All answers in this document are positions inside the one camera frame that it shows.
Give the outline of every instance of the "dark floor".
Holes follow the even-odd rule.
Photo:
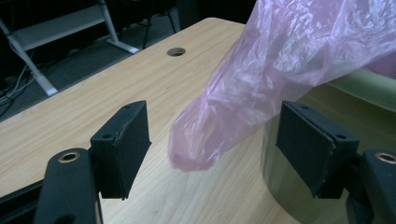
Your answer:
[[[175,7],[172,8],[171,15],[176,30],[179,31],[177,9]],[[132,24],[124,30],[120,41],[142,49],[145,31],[146,27],[140,24]],[[151,20],[147,46],[149,47],[173,33],[169,18],[164,15],[155,15]],[[67,57],[51,64],[41,72],[58,91],[63,91],[79,83],[81,80],[108,68],[112,64],[118,63],[128,57],[134,57],[134,55],[108,44],[106,42],[107,39],[108,36],[104,36],[85,49],[70,52]],[[9,82],[16,82],[15,79],[9,80]],[[46,93],[29,76],[21,79],[18,89],[21,90],[15,92],[7,99],[0,98],[0,121],[10,118],[22,110],[48,98]]]

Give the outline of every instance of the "cylindrical container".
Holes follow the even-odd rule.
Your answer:
[[[315,87],[298,103],[308,105],[360,139],[358,152],[396,152],[396,79],[366,70]],[[314,199],[303,180],[275,146],[279,117],[268,122],[262,174],[268,189],[302,223],[347,223],[344,190],[340,200]]]

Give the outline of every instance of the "light wood tabletop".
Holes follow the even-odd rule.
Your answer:
[[[297,223],[262,178],[263,130],[208,171],[167,157],[180,112],[204,90],[244,25],[206,19],[0,123],[0,196],[43,178],[48,160],[91,137],[122,106],[146,100],[152,145],[125,201],[101,200],[105,223]],[[183,48],[184,55],[167,51]]]

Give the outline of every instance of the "desk in background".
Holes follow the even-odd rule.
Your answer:
[[[152,145],[128,200],[102,200],[105,223],[296,223],[262,179],[263,131],[205,172],[167,158],[171,125],[204,90],[244,25],[206,19],[0,123],[0,196],[42,179],[47,161],[90,138],[123,105],[147,100]],[[179,57],[166,54],[183,48]]]

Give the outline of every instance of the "table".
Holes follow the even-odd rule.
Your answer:
[[[152,145],[129,199],[101,200],[105,223],[297,223],[260,166],[263,130],[204,172],[173,169],[169,131],[244,25],[206,19],[0,123],[0,196],[42,179],[47,161],[90,138],[123,105],[146,100]],[[179,57],[166,54],[183,48]]]

